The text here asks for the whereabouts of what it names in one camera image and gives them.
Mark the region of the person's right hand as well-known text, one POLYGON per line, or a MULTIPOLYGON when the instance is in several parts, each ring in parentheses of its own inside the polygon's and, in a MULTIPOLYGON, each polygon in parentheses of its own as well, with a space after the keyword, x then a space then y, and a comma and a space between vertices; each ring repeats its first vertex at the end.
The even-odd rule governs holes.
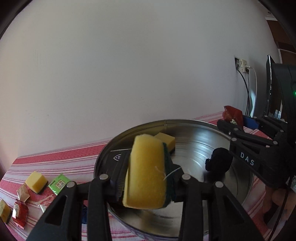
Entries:
POLYGON ((280 221, 287 221, 295 208, 295 176, 288 181, 289 189, 274 189, 274 186, 269 186, 271 182, 263 181, 265 184, 265 198, 263 201, 262 212, 263 221, 267 226, 275 224, 275 215, 283 205, 283 212, 280 216, 280 221))

